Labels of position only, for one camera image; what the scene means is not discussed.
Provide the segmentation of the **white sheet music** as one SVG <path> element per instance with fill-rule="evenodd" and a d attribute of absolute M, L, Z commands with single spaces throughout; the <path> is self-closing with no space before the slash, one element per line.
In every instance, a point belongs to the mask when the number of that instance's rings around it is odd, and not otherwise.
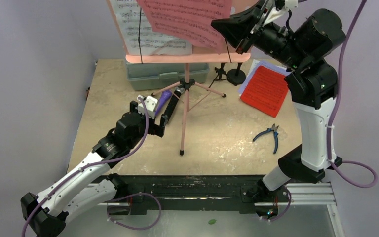
<path fill-rule="evenodd" d="M 184 40 L 155 32 L 135 0 L 110 0 L 115 19 L 130 55 L 189 55 L 192 45 Z"/>
<path fill-rule="evenodd" d="M 251 77 L 253 76 L 253 73 L 254 73 L 254 71 L 256 70 L 256 68 L 257 68 L 259 65 L 261 65 L 261 64 L 262 64 L 262 60 L 254 59 L 254 60 L 252 61 L 252 65 L 251 65 L 251 67 L 250 67 L 250 70 L 249 70 L 249 72 L 248 72 L 248 75 L 247 75 L 246 79 L 251 79 Z"/>

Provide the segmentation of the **lavender sheet music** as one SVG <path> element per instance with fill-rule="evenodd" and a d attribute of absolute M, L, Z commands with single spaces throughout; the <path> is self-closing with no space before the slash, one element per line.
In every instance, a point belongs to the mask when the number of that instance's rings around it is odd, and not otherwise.
<path fill-rule="evenodd" d="M 287 76 L 289 74 L 288 71 L 286 71 L 287 69 L 283 66 L 277 66 L 269 61 L 266 61 L 266 60 L 256 60 L 254 59 L 253 62 L 252 62 L 252 65 L 250 67 L 250 70 L 248 72 L 248 76 L 246 77 L 244 83 L 240 86 L 239 90 L 238 90 L 238 93 L 239 93 L 239 96 L 242 95 L 242 93 L 244 92 L 245 88 L 247 87 L 247 85 L 249 84 L 250 80 L 252 79 L 256 69 L 260 66 L 264 66 L 268 69 L 271 69 L 272 71 L 275 71 L 277 73 L 280 73 L 282 75 L 285 75 Z"/>

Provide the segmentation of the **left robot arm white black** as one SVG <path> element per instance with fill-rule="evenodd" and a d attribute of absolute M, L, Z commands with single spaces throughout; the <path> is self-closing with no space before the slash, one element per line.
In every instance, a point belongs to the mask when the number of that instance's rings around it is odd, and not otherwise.
<path fill-rule="evenodd" d="M 56 237 L 74 218 L 100 203 L 124 200 L 132 206 L 142 201 L 147 194 L 130 188 L 118 174 L 94 187 L 89 184 L 137 152 L 147 135 L 164 135 L 165 119 L 155 124 L 157 104 L 151 96 L 138 96 L 75 168 L 38 194 L 26 193 L 20 200 L 25 219 L 21 235 L 30 227 L 38 237 Z"/>

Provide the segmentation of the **pink sheet music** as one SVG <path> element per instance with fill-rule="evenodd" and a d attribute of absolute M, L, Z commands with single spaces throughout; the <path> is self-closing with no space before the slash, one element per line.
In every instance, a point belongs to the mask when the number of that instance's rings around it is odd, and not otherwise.
<path fill-rule="evenodd" d="M 228 18 L 230 0 L 139 0 L 152 29 L 221 53 L 225 40 L 213 20 Z"/>

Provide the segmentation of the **black tripod mic stand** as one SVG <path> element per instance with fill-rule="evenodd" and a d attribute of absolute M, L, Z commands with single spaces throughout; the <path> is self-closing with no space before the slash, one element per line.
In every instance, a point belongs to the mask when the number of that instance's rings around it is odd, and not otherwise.
<path fill-rule="evenodd" d="M 226 73 L 226 71 L 224 69 L 225 64 L 226 64 L 225 62 L 222 62 L 219 68 L 217 68 L 217 67 L 214 68 L 217 75 L 213 79 L 213 81 L 211 82 L 211 84 L 208 86 L 209 88 L 211 88 L 211 86 L 213 85 L 213 83 L 216 82 L 216 81 L 227 80 L 227 73 Z"/>

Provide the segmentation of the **red sheet music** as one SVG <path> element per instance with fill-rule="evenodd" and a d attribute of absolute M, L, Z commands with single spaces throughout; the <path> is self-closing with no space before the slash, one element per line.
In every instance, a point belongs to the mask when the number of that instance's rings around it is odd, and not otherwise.
<path fill-rule="evenodd" d="M 285 74 L 259 66 L 241 93 L 245 104 L 275 118 L 288 93 Z"/>

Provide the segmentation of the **pink music stand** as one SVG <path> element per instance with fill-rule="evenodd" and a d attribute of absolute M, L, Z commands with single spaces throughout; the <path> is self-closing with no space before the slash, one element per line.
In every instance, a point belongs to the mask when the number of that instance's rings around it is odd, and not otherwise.
<path fill-rule="evenodd" d="M 113 9 L 109 3 L 107 2 L 108 8 L 116 25 L 117 31 L 123 41 L 119 25 L 115 19 L 115 15 Z M 232 0 L 232 7 L 241 8 L 243 6 L 242 2 L 237 2 Z M 177 86 L 183 86 L 184 88 L 184 112 L 188 112 L 191 110 L 190 106 L 190 89 L 193 86 L 204 88 L 203 84 L 198 83 L 196 80 L 191 78 L 190 76 L 190 66 L 192 63 L 222 63 L 222 62 L 245 62 L 247 61 L 251 54 L 244 53 L 238 54 L 236 50 L 225 41 L 224 47 L 221 53 L 215 53 L 213 50 L 204 47 L 195 47 L 192 45 L 192 53 L 189 55 L 152 55 L 152 56 L 138 56 L 138 55 L 130 55 L 125 47 L 124 43 L 124 51 L 125 51 L 125 59 L 129 63 L 184 63 L 185 64 L 185 77 L 180 79 L 179 82 L 169 85 L 167 87 L 156 89 L 155 93 L 160 94 L 163 91 L 173 89 Z"/>

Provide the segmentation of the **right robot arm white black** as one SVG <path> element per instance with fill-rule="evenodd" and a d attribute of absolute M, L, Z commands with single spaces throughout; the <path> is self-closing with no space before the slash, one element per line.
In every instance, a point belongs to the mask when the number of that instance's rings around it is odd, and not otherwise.
<path fill-rule="evenodd" d="M 275 197 L 277 189 L 292 179 L 317 183 L 327 169 L 342 164 L 329 131 L 339 79 L 335 68 L 325 61 L 345 41 L 342 22 L 333 11 L 321 8 L 290 30 L 274 23 L 272 17 L 277 14 L 273 6 L 260 1 L 241 13 L 211 22 L 237 53 L 255 47 L 289 71 L 285 82 L 300 121 L 302 142 L 258 182 L 257 194 L 264 201 Z"/>

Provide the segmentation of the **black silver microphone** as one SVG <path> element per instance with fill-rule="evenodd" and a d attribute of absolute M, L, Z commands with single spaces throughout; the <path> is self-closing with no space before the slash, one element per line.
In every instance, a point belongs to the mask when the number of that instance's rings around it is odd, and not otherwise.
<path fill-rule="evenodd" d="M 184 88 L 183 86 L 177 86 L 174 90 L 174 92 L 171 95 L 171 98 L 166 106 L 166 109 L 164 113 L 162 114 L 161 118 L 164 119 L 164 125 L 166 125 L 169 120 L 171 119 L 171 116 L 179 102 L 179 99 L 181 95 L 184 93 Z"/>

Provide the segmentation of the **purple toy microphone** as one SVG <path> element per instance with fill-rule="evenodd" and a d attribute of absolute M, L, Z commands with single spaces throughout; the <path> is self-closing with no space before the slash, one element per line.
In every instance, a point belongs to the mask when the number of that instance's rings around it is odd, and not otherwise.
<path fill-rule="evenodd" d="M 161 112 L 162 107 L 166 104 L 166 102 L 171 98 L 172 92 L 170 90 L 163 91 L 161 97 L 158 101 L 157 109 L 155 111 L 155 116 L 158 116 Z"/>

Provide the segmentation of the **black desktop mic stand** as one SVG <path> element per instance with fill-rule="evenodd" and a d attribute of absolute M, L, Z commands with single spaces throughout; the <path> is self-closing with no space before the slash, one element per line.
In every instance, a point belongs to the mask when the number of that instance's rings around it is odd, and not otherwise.
<path fill-rule="evenodd" d="M 231 69 L 227 72 L 227 80 L 234 86 L 241 85 L 246 80 L 246 74 L 243 70 L 241 70 L 242 62 L 237 64 L 237 68 Z"/>

